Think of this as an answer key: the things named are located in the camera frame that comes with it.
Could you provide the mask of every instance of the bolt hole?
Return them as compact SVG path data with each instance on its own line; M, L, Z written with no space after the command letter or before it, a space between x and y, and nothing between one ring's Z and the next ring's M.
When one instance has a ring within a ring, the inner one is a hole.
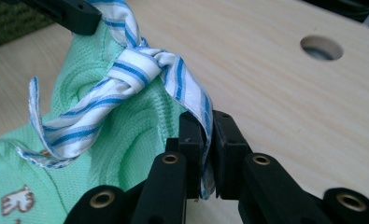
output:
M334 61L344 55L338 43L324 36L306 36L301 40L300 45L308 55L318 60Z
M115 199L115 194L111 190L99 192L91 198L90 205L93 208L104 208L111 204Z
M178 162L178 157L176 155L166 155L162 157L162 161L166 164L173 164Z
M301 218L301 224L316 224L316 222L309 217L303 217Z
M253 157L253 160L260 165L268 165L269 163L271 163L271 161L264 156L255 156Z
M149 219L149 224L163 224L163 218L158 216L153 216Z
M363 212L367 209L367 206L357 197L347 194L340 193L336 196L336 199L344 205L346 208L351 209L356 212Z

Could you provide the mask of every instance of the black clamp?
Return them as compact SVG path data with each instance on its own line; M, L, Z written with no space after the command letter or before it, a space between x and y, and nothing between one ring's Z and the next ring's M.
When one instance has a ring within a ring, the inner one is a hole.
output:
M149 177L123 192L91 189L65 224L185 223L186 200L200 193L203 129L188 112L179 118L179 138L167 139ZM217 196L239 201L244 223L369 223L369 199L350 189L329 189L323 199L303 191L271 156L253 153L228 114L214 111L210 149Z
M11 5L23 2L78 35L93 35L102 18L102 13L84 0L3 1Z

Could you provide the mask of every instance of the twisted fabric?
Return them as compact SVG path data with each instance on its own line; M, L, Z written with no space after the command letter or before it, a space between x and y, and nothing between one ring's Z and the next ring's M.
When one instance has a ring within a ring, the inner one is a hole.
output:
M39 112L36 77L29 89L30 121L48 153L17 147L26 160L47 168L62 168L73 162L96 141L108 113L140 92L159 76L166 92L186 107L202 124L206 146L202 163L202 197L214 188L211 166L207 162L212 131L212 104L206 92L176 54L152 49L141 37L135 16L126 3L119 0L89 0L103 14L114 39L125 50L114 62L106 77L93 86L71 109L57 119L43 123Z

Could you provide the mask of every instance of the light green fabric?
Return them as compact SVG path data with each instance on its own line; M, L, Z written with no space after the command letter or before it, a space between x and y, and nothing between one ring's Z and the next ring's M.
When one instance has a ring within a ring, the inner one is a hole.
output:
M102 22L95 35L75 35L44 120L76 104L122 51ZM93 147L60 170L40 168L16 153L15 146L44 149L31 125L4 134L0 137L0 223L63 223L87 190L104 184L127 190L144 180L154 157L164 151L166 138L177 136L178 116L184 110L156 78L114 109ZM3 217L2 198L23 186L34 194L33 207L27 212L15 209Z

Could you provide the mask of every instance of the light wood surface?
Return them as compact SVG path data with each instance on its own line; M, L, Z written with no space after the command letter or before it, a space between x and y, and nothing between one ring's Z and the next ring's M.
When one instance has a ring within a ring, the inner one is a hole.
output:
M345 187L369 198L369 28L298 1L130 0L154 48L180 54L254 151L275 157L304 190ZM336 61L301 49L322 35ZM0 48L0 134L27 122L27 83L42 111L71 35L52 25ZM187 223L240 223L236 202L189 202Z

